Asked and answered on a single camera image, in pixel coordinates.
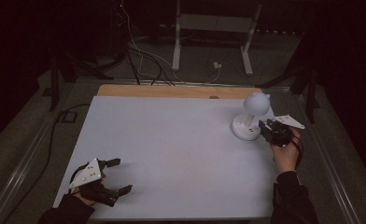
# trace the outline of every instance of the cable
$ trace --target cable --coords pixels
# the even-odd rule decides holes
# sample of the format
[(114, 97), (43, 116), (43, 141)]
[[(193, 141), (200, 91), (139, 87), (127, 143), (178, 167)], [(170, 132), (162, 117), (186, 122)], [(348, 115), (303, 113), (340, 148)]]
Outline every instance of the cable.
[[(139, 55), (139, 54), (137, 54), (137, 53), (133, 52), (133, 49), (128, 48), (128, 52), (129, 52), (130, 54), (133, 54), (133, 55), (134, 55), (134, 56), (136, 56), (136, 57), (140, 57), (140, 55)], [(152, 74), (138, 74), (138, 75), (140, 75), (141, 77), (147, 77), (147, 78), (150, 78), (150, 79), (154, 79), (155, 77), (157, 77), (157, 76), (158, 76), (158, 75), (152, 75)]]
[(218, 78), (220, 77), (220, 69), (221, 69), (221, 67), (218, 68), (218, 75), (216, 76), (216, 78), (213, 79), (212, 81), (205, 82), (205, 84), (209, 84), (209, 83), (212, 83), (212, 82), (218, 80)]
[[(150, 58), (149, 57), (144, 57), (142, 54), (135, 54), (136, 56), (138, 56), (139, 58), (140, 58), (140, 63), (141, 64), (143, 64), (143, 59), (148, 59), (148, 60), (150, 60)], [(138, 74), (138, 75), (141, 75), (142, 77), (143, 76), (150, 76), (150, 77), (156, 77), (156, 76), (154, 76), (154, 75), (152, 75), (152, 74), (147, 74), (147, 73), (141, 73), (140, 71), (139, 71), (139, 69), (137, 69), (136, 70), (136, 73)]]
[[(216, 17), (216, 21), (215, 21), (215, 24), (213, 25), (213, 28), (212, 28), (212, 32), (214, 32), (215, 31), (215, 29), (216, 29), (216, 26), (218, 25), (218, 16)], [(208, 66), (208, 64), (209, 64), (209, 58), (210, 58), (210, 53), (213, 51), (213, 49), (214, 48), (211, 48), (210, 50), (209, 50), (209, 52), (208, 52), (208, 55), (207, 55), (207, 57), (206, 57), (206, 62), (205, 62), (205, 72), (206, 72), (206, 74), (207, 75), (209, 75), (208, 74), (208, 71), (207, 71), (207, 66)]]
[(5, 220), (3, 221), (3, 224), (8, 222), (8, 220), (11, 218), (12, 214), (15, 212), (15, 210), (17, 210), (17, 208), (21, 205), (21, 203), (26, 199), (26, 197), (29, 195), (29, 193), (32, 191), (32, 189), (35, 187), (35, 185), (41, 179), (41, 177), (45, 173), (47, 167), (49, 166), (49, 161), (51, 159), (53, 135), (54, 135), (54, 131), (55, 131), (55, 127), (56, 127), (57, 123), (60, 121), (60, 119), (63, 117), (63, 115), (66, 112), (69, 112), (71, 109), (79, 107), (79, 106), (84, 106), (84, 105), (74, 105), (74, 106), (66, 109), (65, 111), (61, 111), (60, 114), (58, 115), (58, 118), (54, 121), (54, 123), (52, 125), (52, 129), (51, 129), (50, 139), (49, 139), (49, 152), (48, 152), (48, 155), (47, 155), (46, 164), (43, 166), (43, 169), (41, 170), (41, 172), (40, 172), (39, 176), (37, 177), (37, 179), (35, 180), (35, 182), (31, 185), (31, 187), (25, 192), (25, 194), (21, 197), (21, 199), (15, 204), (15, 206), (8, 213)]
[(293, 135), (292, 138), (296, 138), (299, 141), (299, 144), (301, 145), (301, 147), (299, 147), (299, 145), (297, 145), (296, 142), (293, 141), (293, 139), (290, 140), (290, 142), (297, 148), (297, 150), (299, 151), (299, 157), (296, 160), (296, 169), (299, 167), (300, 163), (302, 162), (303, 159), (303, 154), (304, 154), (304, 146), (302, 141), (300, 140), (300, 138), (298, 138), (297, 136)]
[[(135, 44), (135, 42), (134, 42), (134, 37), (133, 37), (133, 34), (132, 34), (132, 32), (131, 32), (131, 27), (130, 27), (130, 20), (131, 20), (131, 18), (130, 18), (130, 16), (128, 15), (128, 13), (125, 11), (125, 8), (124, 8), (124, 1), (123, 0), (121, 0), (121, 8), (122, 8), (122, 11), (125, 13), (125, 15), (127, 16), (127, 23), (128, 23), (128, 31), (129, 31), (129, 33), (130, 33), (130, 36), (131, 36), (131, 40), (132, 40), (132, 44), (131, 43), (128, 43), (129, 45), (131, 45), (132, 47), (134, 47), (138, 52), (139, 52), (139, 55), (140, 55), (140, 57), (141, 57), (141, 59), (140, 59), (140, 64), (139, 64), (139, 68), (137, 69), (137, 72), (138, 72), (138, 74), (140, 74), (140, 69), (142, 68), (142, 62), (143, 62), (143, 56), (142, 56), (142, 52), (145, 52), (146, 54), (149, 54), (149, 55), (152, 55), (152, 56), (155, 56), (155, 57), (158, 57), (158, 58), (160, 58), (160, 59), (162, 59), (163, 61), (165, 61), (168, 65), (169, 65), (169, 67), (171, 67), (171, 69), (172, 69), (172, 65), (171, 64), (169, 64), (163, 57), (161, 57), (161, 56), (159, 56), (159, 55), (156, 55), (156, 54), (152, 54), (152, 53), (150, 53), (150, 52), (146, 52), (146, 51), (144, 51), (144, 50), (141, 50), (140, 48), (138, 48), (137, 46), (136, 46), (136, 44)], [(183, 80), (181, 80), (180, 78), (178, 78), (177, 76), (176, 76), (176, 74), (175, 74), (175, 72), (173, 72), (173, 74), (174, 74), (174, 76), (175, 76), (175, 78), (177, 79), (177, 80), (179, 80), (179, 81), (181, 81), (181, 82), (183, 82), (183, 83), (185, 83)]]
[(158, 65), (158, 67), (159, 67), (159, 69), (160, 69), (160, 73), (157, 75), (157, 77), (154, 79), (155, 81), (157, 81), (159, 78), (160, 78), (160, 76), (161, 76), (161, 74), (164, 74), (164, 76), (165, 76), (165, 78), (166, 78), (166, 80), (168, 80), (169, 81), (169, 83), (167, 83), (165, 80), (164, 80), (164, 82), (166, 83), (166, 84), (168, 84), (168, 85), (173, 85), (173, 86), (175, 86), (175, 83), (174, 82), (172, 82), (170, 79), (169, 79), (169, 77), (166, 75), (166, 73), (165, 73), (165, 71), (163, 70), (163, 68), (162, 68), (162, 66), (160, 65), (160, 63), (151, 55), (151, 54), (148, 54), (147, 52), (145, 52), (145, 51), (142, 51), (143, 53), (145, 53), (147, 56), (148, 56), (148, 58), (147, 57), (145, 57), (146, 59), (148, 59), (148, 60), (151, 60), (152, 62), (154, 62), (155, 64), (157, 64)]
[[(132, 53), (133, 55), (135, 55), (135, 56), (139, 56), (138, 54), (136, 54), (136, 53), (133, 53), (133, 52), (130, 52), (129, 51), (129, 53)], [(144, 78), (150, 78), (150, 79), (152, 79), (153, 81), (151, 82), (151, 85), (153, 85), (153, 83), (154, 82), (156, 82), (157, 80), (158, 80), (158, 78), (161, 76), (161, 74), (162, 74), (162, 69), (160, 68), (160, 66), (159, 66), (159, 69), (160, 69), (160, 71), (159, 71), (159, 74), (157, 75), (157, 76), (153, 76), (153, 75), (151, 75), (151, 74), (138, 74), (139, 76), (141, 76), (141, 77), (144, 77)]]
[(131, 54), (130, 54), (129, 50), (127, 50), (127, 51), (128, 51), (128, 54), (127, 55), (128, 55), (129, 64), (131, 65), (131, 67), (133, 69), (134, 78), (136, 79), (136, 84), (137, 85), (140, 85), (139, 77), (136, 74), (136, 67), (134, 66), (133, 60), (131, 59)]

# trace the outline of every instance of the white cylindrical base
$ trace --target white cylindrical base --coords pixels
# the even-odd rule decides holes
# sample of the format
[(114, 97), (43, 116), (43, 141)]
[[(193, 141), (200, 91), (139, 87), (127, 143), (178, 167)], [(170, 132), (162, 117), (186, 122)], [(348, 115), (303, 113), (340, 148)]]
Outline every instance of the white cylindrical base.
[(232, 132), (242, 140), (255, 140), (260, 135), (260, 128), (256, 123), (245, 125), (247, 114), (236, 116), (232, 121)]

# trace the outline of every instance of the black sleeve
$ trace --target black sleeve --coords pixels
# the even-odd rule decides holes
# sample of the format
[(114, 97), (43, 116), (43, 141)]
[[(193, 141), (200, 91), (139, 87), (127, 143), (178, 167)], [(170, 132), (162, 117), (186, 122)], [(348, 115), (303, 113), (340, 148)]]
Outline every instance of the black sleeve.
[(79, 198), (65, 194), (58, 208), (50, 208), (38, 220), (38, 224), (85, 224), (95, 211)]
[(308, 189), (300, 185), (295, 172), (285, 172), (274, 184), (274, 211), (272, 224), (313, 224), (317, 223), (317, 213), (309, 199)]

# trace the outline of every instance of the white cable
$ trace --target white cable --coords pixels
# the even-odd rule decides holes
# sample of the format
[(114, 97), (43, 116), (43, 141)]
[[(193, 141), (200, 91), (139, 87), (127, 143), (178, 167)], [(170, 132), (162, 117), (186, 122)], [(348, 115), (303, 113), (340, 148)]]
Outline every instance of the white cable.
[(221, 67), (220, 67), (220, 68), (218, 68), (218, 75), (216, 76), (216, 78), (215, 78), (215, 79), (213, 79), (212, 81), (205, 82), (205, 84), (209, 84), (209, 83), (212, 83), (212, 82), (214, 82), (214, 81), (218, 80), (218, 78), (220, 77), (220, 69), (221, 69)]
[[(139, 65), (139, 68), (137, 69), (137, 73), (138, 74), (140, 74), (140, 75), (146, 75), (146, 76), (151, 76), (151, 77), (156, 77), (156, 76), (154, 76), (154, 75), (149, 75), (149, 74), (141, 74), (140, 73), (140, 69), (142, 68), (142, 62), (143, 62), (143, 55), (141, 54), (141, 52), (144, 52), (144, 53), (146, 53), (146, 54), (149, 54), (149, 55), (152, 55), (152, 56), (155, 56), (155, 57), (157, 57), (157, 58), (160, 58), (160, 59), (162, 59), (164, 62), (166, 62), (168, 65), (169, 65), (169, 67), (171, 67), (171, 69), (172, 69), (172, 65), (171, 64), (169, 64), (163, 57), (161, 57), (161, 56), (159, 56), (159, 55), (156, 55), (156, 54), (153, 54), (153, 53), (150, 53), (150, 52), (147, 52), (147, 51), (144, 51), (144, 50), (141, 50), (140, 48), (138, 48), (137, 46), (136, 46), (136, 44), (134, 43), (134, 37), (133, 37), (133, 34), (131, 33), (131, 28), (130, 28), (130, 16), (128, 15), (128, 13), (125, 11), (125, 8), (124, 8), (124, 1), (123, 0), (121, 0), (121, 5), (122, 5), (122, 11), (125, 13), (125, 15), (127, 16), (127, 18), (128, 18), (128, 20), (127, 20), (127, 25), (128, 25), (128, 31), (130, 32), (130, 36), (131, 36), (131, 40), (132, 40), (132, 42), (133, 42), (133, 44), (131, 44), (131, 43), (128, 43), (129, 45), (131, 45), (132, 47), (134, 47), (138, 52), (139, 52), (139, 56), (140, 56), (140, 65)], [(178, 78), (177, 77), (177, 75), (175, 74), (175, 72), (174, 71), (172, 71), (172, 73), (174, 74), (174, 77), (177, 79), (177, 80), (179, 80), (179, 81), (181, 81), (181, 82), (183, 82), (183, 83), (186, 83), (185, 81), (183, 81), (183, 80), (181, 80), (180, 78)]]

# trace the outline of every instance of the person's arm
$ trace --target person's arm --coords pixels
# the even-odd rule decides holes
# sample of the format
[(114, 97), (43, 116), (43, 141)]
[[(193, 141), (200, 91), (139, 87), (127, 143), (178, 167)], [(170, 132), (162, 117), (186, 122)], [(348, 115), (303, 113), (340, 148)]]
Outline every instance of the person's arm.
[(299, 151), (296, 148), (300, 134), (291, 128), (296, 144), (285, 147), (271, 145), (274, 153), (274, 162), (279, 173), (277, 184), (274, 184), (274, 211), (271, 217), (272, 224), (313, 224), (317, 223), (317, 213), (311, 200), (308, 189), (300, 184), (295, 172)]
[(65, 194), (57, 208), (50, 208), (38, 220), (38, 224), (87, 223), (95, 211), (90, 204), (81, 200), (78, 194)]

